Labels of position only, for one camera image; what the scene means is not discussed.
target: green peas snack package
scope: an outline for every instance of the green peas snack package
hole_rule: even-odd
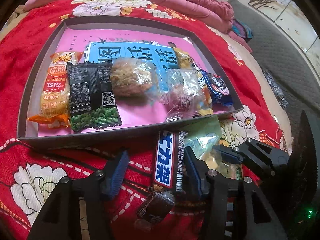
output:
[[[111,68],[111,60],[67,64],[70,120],[74,132],[122,125],[111,86]]]

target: blue cookie package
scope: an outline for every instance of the blue cookie package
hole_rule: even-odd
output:
[[[233,104],[230,92],[223,79],[212,73],[208,73],[200,69],[204,80],[209,88],[210,96],[214,104],[222,104],[223,106],[231,106]]]

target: screw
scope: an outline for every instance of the screw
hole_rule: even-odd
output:
[[[104,174],[103,170],[97,170],[94,172],[94,174],[98,177],[102,176]]]
[[[69,179],[68,176],[64,176],[64,177],[62,177],[62,178],[60,179],[60,182],[61,182],[61,183],[67,183],[69,180],[70,180],[70,179]]]
[[[251,183],[252,182],[252,179],[250,177],[244,177],[243,180],[246,183]]]
[[[214,177],[214,176],[217,176],[218,172],[216,170],[209,170],[208,174]]]

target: colorful cloth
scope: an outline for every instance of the colorful cloth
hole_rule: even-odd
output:
[[[284,96],[284,93],[278,83],[274,80],[273,76],[269,73],[268,70],[263,70],[262,71],[264,74],[264,77],[268,81],[269,86],[272,89],[272,92],[275,94],[276,99],[278,100],[280,106],[282,109],[286,109],[286,107],[289,105],[287,99]]]
[[[149,194],[156,138],[134,138],[85,149],[51,151],[37,151],[15,139],[24,86],[42,46],[63,19],[87,15],[140,17],[194,32],[221,64],[244,104],[243,111],[220,122],[223,134],[220,142],[234,147],[251,137],[283,147],[282,133],[268,111],[258,81],[241,56],[214,29],[145,0],[55,1],[31,10],[0,42],[0,218],[17,240],[25,240],[41,207],[62,176],[84,178],[101,169],[123,146],[129,149],[130,164],[119,195],[106,204],[115,238],[197,239],[204,203],[187,206],[177,203],[151,232],[135,229],[136,210]],[[245,176],[258,179],[247,168],[243,167],[243,171]]]
[[[233,19],[232,30],[241,38],[244,38],[246,42],[253,38],[253,34],[248,25],[243,22]]]

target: orange snack wrapper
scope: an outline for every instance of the orange snack wrapper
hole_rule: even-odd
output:
[[[69,81],[66,70],[68,62],[77,64],[83,52],[65,51],[51,55],[47,77],[40,96],[41,113],[28,118],[42,124],[69,123]]]

